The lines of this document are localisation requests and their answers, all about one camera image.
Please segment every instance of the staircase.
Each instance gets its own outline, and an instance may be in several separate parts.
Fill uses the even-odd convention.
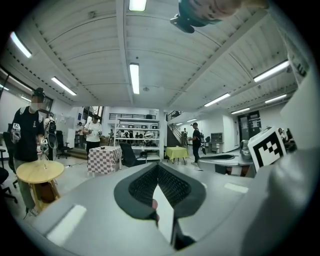
[[[71,157],[87,160],[87,151],[83,148],[74,147],[68,153]]]
[[[174,135],[173,131],[167,126],[167,135],[166,135],[166,146],[167,147],[181,147],[181,142]]]

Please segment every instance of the white floor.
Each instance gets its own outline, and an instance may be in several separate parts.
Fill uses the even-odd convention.
[[[188,146],[188,152],[190,158],[185,159],[185,163],[183,159],[180,159],[179,162],[177,159],[172,163],[171,161],[167,162],[167,160],[163,160],[163,163],[174,167],[177,171],[184,172],[184,170],[194,170],[195,172],[201,172],[199,168],[191,162],[194,162],[194,156],[192,153],[192,147]],[[213,153],[207,153],[207,156],[214,155]],[[199,151],[199,156],[203,157],[205,156],[201,151]],[[87,175],[87,161],[82,159],[77,159],[73,157],[68,157],[68,159],[61,158],[56,159],[56,161],[62,163],[65,166],[65,170],[62,173],[61,176],[59,176],[57,181],[57,189],[61,196],[68,193],[70,190],[74,189],[84,181],[88,179],[92,179],[93,177],[90,175]],[[16,180],[16,176],[13,173],[13,171],[9,168],[8,162],[4,162],[4,168],[8,170],[9,177],[8,179],[3,183],[2,188],[10,187],[12,195],[15,196],[18,200],[18,204],[14,203],[14,201],[10,198],[6,198],[6,202],[8,205],[9,210],[11,211],[12,215],[23,219],[26,215],[26,206],[24,204],[24,201],[22,199],[21,193],[19,191],[19,186],[17,185],[17,188],[13,187],[13,181]],[[158,208],[157,208],[157,214],[160,216],[160,221],[158,223],[159,230],[162,232],[164,237],[170,242],[171,238],[171,231],[172,231],[172,220],[173,220],[173,209],[170,207],[169,202],[167,201],[166,197],[162,193],[159,187],[156,188],[154,191],[153,198],[157,200],[158,202]],[[27,214],[25,217],[25,221],[32,224],[36,217]]]

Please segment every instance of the checkered tablecloth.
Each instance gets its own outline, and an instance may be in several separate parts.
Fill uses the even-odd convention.
[[[116,162],[121,161],[119,146],[103,146],[89,151],[88,173],[110,174],[116,171]]]

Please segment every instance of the office chair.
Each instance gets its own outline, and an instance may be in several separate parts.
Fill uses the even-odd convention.
[[[132,147],[128,143],[120,143],[122,150],[123,161],[122,164],[126,167],[139,166],[146,163],[145,160],[138,160],[132,150]]]
[[[3,182],[5,182],[5,180],[9,177],[9,172],[5,169],[5,165],[4,165],[4,152],[6,152],[5,149],[0,149],[0,153],[1,153],[1,163],[2,163],[2,167],[0,167],[0,184],[2,184]],[[10,195],[11,194],[11,190],[9,187],[5,187],[4,189],[1,189],[1,192],[3,194],[3,196],[5,198],[11,198],[14,199],[14,202],[17,204],[18,200],[15,196]]]
[[[64,156],[65,159],[67,159],[68,157],[70,157],[70,154],[66,153],[65,151],[68,151],[70,149],[70,147],[68,147],[68,142],[65,143],[66,146],[64,146],[64,136],[62,134],[61,130],[57,130],[56,131],[56,140],[57,140],[57,144],[58,144],[58,148],[56,149],[56,151],[60,151],[61,153],[57,153],[57,157],[58,159],[60,159],[61,156]]]
[[[14,152],[15,152],[15,145],[11,140],[11,135],[9,132],[4,132],[3,133],[3,139],[4,139],[4,143],[6,146],[6,149],[8,150],[8,154],[9,154],[9,167],[10,169],[14,172],[14,174],[16,174],[16,170],[15,170],[15,165],[14,165]],[[16,179],[12,184],[14,186],[14,188],[16,189],[16,183],[18,182],[18,180]]]

